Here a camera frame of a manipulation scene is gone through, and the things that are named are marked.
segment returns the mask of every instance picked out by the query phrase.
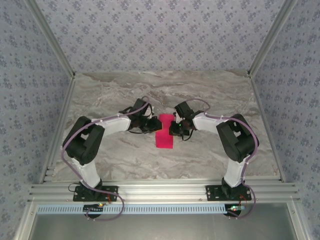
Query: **gray marble surface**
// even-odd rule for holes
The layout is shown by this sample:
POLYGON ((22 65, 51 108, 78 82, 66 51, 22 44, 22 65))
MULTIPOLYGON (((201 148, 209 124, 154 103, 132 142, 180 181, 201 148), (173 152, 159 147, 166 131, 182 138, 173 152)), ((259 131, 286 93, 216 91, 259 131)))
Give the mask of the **gray marble surface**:
MULTIPOLYGON (((173 113, 174 106, 190 98, 209 102, 208 113, 217 116, 242 114, 260 141, 258 154, 247 168, 247 176, 273 176, 279 171, 249 79, 230 71, 108 72, 83 73, 75 77, 63 139, 80 116, 112 116, 149 96, 156 115, 173 113)), ((194 110, 202 103, 190 102, 194 110)), ((77 177, 56 155, 54 181, 77 177)), ((103 180, 222 178, 228 159, 218 135, 196 131, 189 141, 174 137, 173 149, 155 146, 155 133, 120 132, 103 138, 97 157, 103 180)))

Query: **blue floral wallpaper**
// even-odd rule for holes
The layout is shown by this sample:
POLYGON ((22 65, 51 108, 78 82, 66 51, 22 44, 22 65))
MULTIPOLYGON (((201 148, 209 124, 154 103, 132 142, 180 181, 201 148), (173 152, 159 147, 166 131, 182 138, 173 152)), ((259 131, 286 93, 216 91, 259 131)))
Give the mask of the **blue floral wallpaper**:
POLYGON ((299 0, 254 77, 288 181, 320 239, 320 2, 299 0))
POLYGON ((23 1, 2 0, 0 23, 0 239, 11 240, 69 79, 23 1))
POLYGON ((76 72, 248 69, 283 0, 36 0, 76 72))

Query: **pink block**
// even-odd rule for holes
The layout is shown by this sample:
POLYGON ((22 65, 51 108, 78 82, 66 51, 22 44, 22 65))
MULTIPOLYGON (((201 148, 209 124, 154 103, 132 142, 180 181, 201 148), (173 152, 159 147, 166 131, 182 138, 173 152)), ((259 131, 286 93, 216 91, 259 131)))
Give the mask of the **pink block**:
POLYGON ((160 149, 173 149, 174 136, 169 135, 171 122, 175 120, 173 114, 160 114, 159 120, 162 122, 162 130, 155 132, 155 146, 160 149))

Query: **black mounting plate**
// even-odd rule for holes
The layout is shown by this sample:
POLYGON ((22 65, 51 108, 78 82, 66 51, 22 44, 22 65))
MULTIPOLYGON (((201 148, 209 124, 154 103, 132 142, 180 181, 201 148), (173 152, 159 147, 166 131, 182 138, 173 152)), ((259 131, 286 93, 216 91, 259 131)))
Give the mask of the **black mounting plate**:
MULTIPOLYGON (((101 186, 100 189, 102 191, 113 192, 116 194, 118 193, 118 186, 101 186)), ((116 196, 109 194, 109 197, 111 202, 117 201, 116 196)), ((98 194, 98 196, 96 196, 96 194, 89 194, 88 188, 80 185, 80 186, 76 186, 74 189, 73 201, 74 202, 108 202, 109 198, 108 198, 108 195, 104 193, 98 194)))
POLYGON ((222 185, 207 185, 205 186, 205 193, 206 193, 206 199, 208 201, 217 202, 217 201, 244 201, 243 198, 241 198, 241 195, 245 197, 247 201, 250 201, 251 193, 250 189, 248 187, 242 186, 241 189, 239 189, 239 194, 233 198, 229 199, 222 191, 222 185))

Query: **purple cable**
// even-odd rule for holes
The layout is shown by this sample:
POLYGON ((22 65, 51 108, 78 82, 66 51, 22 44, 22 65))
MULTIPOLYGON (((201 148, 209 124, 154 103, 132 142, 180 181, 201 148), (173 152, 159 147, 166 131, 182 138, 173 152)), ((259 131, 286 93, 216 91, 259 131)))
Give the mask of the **purple cable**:
POLYGON ((249 127, 246 123, 244 123, 243 121, 239 120, 239 119, 236 119, 236 118, 233 118, 233 117, 227 117, 227 116, 211 116, 209 114, 207 114, 207 111, 211 108, 210 104, 208 102, 206 102, 205 100, 202 100, 200 98, 191 98, 191 99, 188 99, 186 100, 186 102, 189 102, 189 101, 200 101, 200 102, 203 102, 205 103, 208 108, 206 108, 203 112, 205 114, 205 116, 207 116, 208 118, 210 119, 215 119, 215 120, 232 120, 232 121, 235 121, 239 124, 241 124, 242 126, 244 126, 246 129, 248 129, 248 131, 250 132, 250 134, 253 136, 253 141, 254 141, 254 150, 253 150, 253 153, 245 160, 245 163, 244 163, 244 166, 243 166, 243 169, 242 169, 242 172, 241 172, 241 183, 243 186, 247 187, 250 189, 251 193, 252 193, 252 196, 253 196, 253 206, 252 208, 250 209, 250 211, 244 215, 244 216, 238 216, 237 214, 235 214, 234 212, 231 212, 231 211, 227 211, 228 213, 234 215, 235 217, 237 217, 238 219, 243 219, 243 218, 246 218, 248 217, 254 210, 255 206, 256 206, 256 202, 257 202, 257 199, 256 199, 256 194, 255 192, 253 191, 253 189, 245 184, 244 182, 244 177, 245 177, 245 173, 246 173, 246 169, 247 169, 247 165, 249 164, 249 160, 252 159, 254 157, 254 155, 257 153, 258 151, 258 140, 257 140, 257 137, 254 133, 254 131, 251 129, 251 127, 249 127))
MULTIPOLYGON (((99 219, 99 218, 97 218, 97 219, 94 219, 95 221, 108 222, 108 221, 112 221, 112 220, 115 220, 115 219, 119 218, 119 217, 122 215, 122 213, 123 213, 123 211, 124 211, 124 209, 125 209, 125 201, 124 201, 123 198, 122 198, 119 194, 117 194, 117 193, 114 193, 114 192, 112 192, 112 191, 103 191, 103 190, 95 189, 95 188, 89 186, 89 185, 85 182, 85 180, 83 179, 83 177, 81 176, 81 174, 65 159, 65 156, 64 156, 65 151, 66 151, 68 145, 70 144, 70 142, 71 142, 79 133, 81 133, 83 130, 87 129, 88 127, 90 127, 90 126, 92 126, 92 125, 94 125, 94 124, 96 124, 96 123, 99 123, 99 122, 101 122, 101 121, 104 122, 104 121, 111 120, 111 119, 117 119, 117 118, 119 118, 119 117, 129 116, 129 115, 135 114, 135 113, 141 111, 142 109, 146 108, 146 107, 149 105, 150 100, 149 100, 149 98, 148 98, 147 96, 143 96, 142 99, 146 99, 146 103, 145 103, 142 107, 140 107, 139 109, 137 109, 137 110, 135 110, 135 111, 132 111, 132 112, 129 112, 129 113, 125 113, 125 114, 115 115, 115 116, 103 117, 103 118, 94 120, 94 121, 88 123, 87 125, 81 127, 79 130, 77 130, 77 131, 69 138, 69 140, 65 143, 64 147, 62 148, 62 152, 61 152, 61 159, 62 159, 62 161, 64 161, 64 163, 67 164, 67 166, 68 166, 69 168, 71 168, 71 170, 80 178, 80 180, 82 181, 82 184, 83 184, 86 188, 88 188, 88 189, 90 189, 90 190, 92 190, 92 191, 98 192, 98 193, 110 194, 110 195, 116 196, 116 197, 118 197, 118 198, 121 200, 121 202, 122 202, 121 211, 120 211, 116 216, 111 217, 111 218, 106 218, 106 219, 99 219)), ((89 218, 89 216, 88 216, 88 212, 86 213, 86 217, 88 218, 88 220, 91 219, 91 218, 89 218)))

